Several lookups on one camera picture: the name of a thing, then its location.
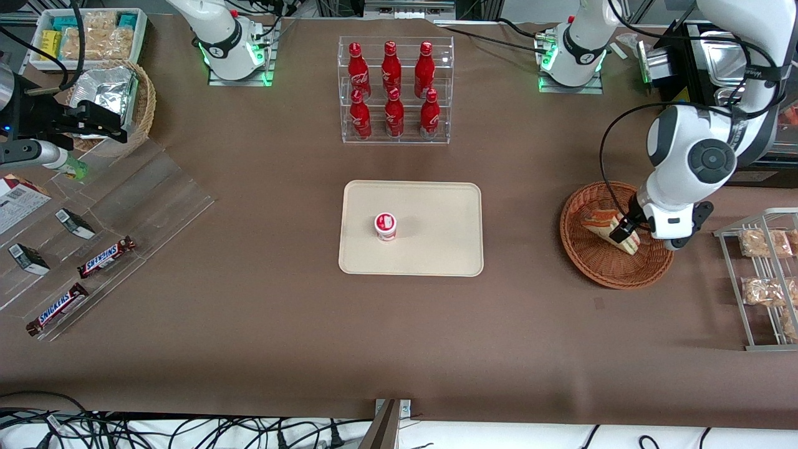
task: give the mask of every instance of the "coca-cola bottle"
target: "coca-cola bottle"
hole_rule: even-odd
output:
[[[369,65],[365,63],[360,44],[352,42],[350,44],[350,80],[352,90],[359,90],[363,94],[363,100],[371,97],[371,85],[369,84]]]
[[[366,106],[363,102],[363,94],[360,90],[352,91],[350,116],[356,133],[355,137],[360,141],[364,141],[371,135],[371,116],[369,115],[369,106]]]
[[[397,44],[394,41],[385,43],[385,58],[382,60],[382,86],[386,92],[397,88],[401,93],[401,63],[397,58]]]
[[[421,138],[431,141],[438,134],[438,116],[440,116],[440,106],[438,105],[438,92],[435,89],[427,90],[427,100],[421,105]]]
[[[405,106],[399,100],[399,89],[388,92],[385,104],[385,132],[391,137],[399,137],[405,131]]]
[[[435,62],[433,61],[433,44],[423,41],[421,55],[416,62],[416,97],[424,99],[427,89],[433,86],[435,79]]]

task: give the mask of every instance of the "brown table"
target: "brown table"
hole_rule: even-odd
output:
[[[451,145],[356,148],[339,136],[338,36],[448,31],[303,20],[280,42],[274,86],[219,88],[205,85],[182,18],[152,23],[152,136],[217,202],[55,342],[0,316],[0,390],[60,391],[93,410],[366,417],[392,396],[425,419],[798,427],[798,353],[741,350],[707,231],[794,206],[798,192],[722,189],[705,231],[644,290],[600,288],[560,247],[563,202],[600,179],[604,129],[653,100],[634,58],[607,58],[601,96],[541,94],[528,52],[455,35]],[[469,29],[524,42],[506,27]],[[648,175],[655,114],[617,127],[612,178]],[[342,191],[354,179],[479,185],[482,274],[341,272]]]

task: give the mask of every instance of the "snickers bar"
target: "snickers bar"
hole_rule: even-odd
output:
[[[77,267],[77,272],[80,273],[81,279],[85,279],[95,272],[109,266],[113,261],[119,259],[122,254],[125,254],[135,247],[136,243],[130,239],[130,236],[126,236],[124,239],[113,244],[111,248],[101,252],[99,256]]]
[[[86,299],[89,293],[77,282],[69,291],[61,297],[55,304],[49,306],[36,320],[31,321],[25,326],[25,330],[32,336],[39,334],[47,324],[53,323],[56,316],[62,313],[69,313],[80,302]]]

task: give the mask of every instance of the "round wicker basket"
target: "round wicker basket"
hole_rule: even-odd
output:
[[[636,192],[632,185],[616,181],[610,184],[622,205]],[[634,256],[615,248],[581,224],[581,220],[596,209],[616,209],[603,182],[586,185],[571,194],[560,215],[559,235],[576,268],[610,288],[631,290],[657,282],[674,262],[674,253],[665,248],[662,240],[640,229],[640,248]]]
[[[152,119],[155,118],[155,86],[152,85],[152,81],[150,81],[147,73],[144,72],[144,69],[139,65],[123,59],[104,62],[100,64],[99,68],[112,69],[118,66],[124,66],[133,70],[139,78],[139,87],[136,91],[136,104],[133,108],[133,123],[135,124],[135,129],[128,135],[128,143],[113,145],[113,147],[109,146],[109,148],[104,149],[104,151],[97,153],[98,156],[122,157],[138,148],[139,145],[148,139],[149,130],[152,127]],[[67,103],[72,99],[74,92],[74,87],[67,91]],[[80,139],[78,137],[73,137],[72,140],[75,142],[75,149],[83,152],[89,151],[102,142],[101,139]]]

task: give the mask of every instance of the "clear acrylic shelf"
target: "clear acrylic shelf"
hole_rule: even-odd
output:
[[[402,67],[401,102],[405,106],[405,132],[400,137],[390,137],[385,131],[385,103],[388,101],[382,87],[382,59],[385,42],[397,44],[397,56]],[[416,61],[423,41],[433,44],[435,81],[440,105],[439,129],[431,141],[421,138],[421,105],[423,100],[413,94]],[[359,140],[352,126],[349,109],[352,86],[349,78],[349,45],[360,43],[363,58],[369,66],[371,97],[365,102],[371,116],[371,137]],[[341,105],[341,137],[345,143],[358,144],[448,144],[452,134],[452,95],[454,86],[454,38],[386,38],[341,36],[338,41],[338,97]]]
[[[89,296],[36,336],[57,338],[213,203],[154,141],[113,157],[117,145],[108,139],[80,157],[90,170],[83,180],[53,177],[43,186],[52,199],[0,235],[0,313],[17,317],[20,332],[78,282]],[[80,215],[95,236],[69,232],[55,217],[60,208]],[[136,243],[132,251],[80,279],[78,266],[125,236]],[[19,268],[7,251],[14,243],[37,249],[49,272],[36,276]]]
[[[770,251],[770,257],[746,257],[739,250],[738,236],[746,229],[761,229]],[[713,234],[721,242],[721,250],[729,269],[734,296],[745,328],[749,344],[746,351],[796,351],[798,340],[785,335],[782,320],[792,322],[798,329],[798,316],[794,307],[764,306],[762,304],[747,305],[743,301],[743,277],[776,279],[782,292],[787,292],[787,304],[792,303],[792,295],[787,279],[798,276],[796,258],[778,258],[770,230],[798,229],[798,208],[766,209],[759,215],[753,215],[737,221]]]

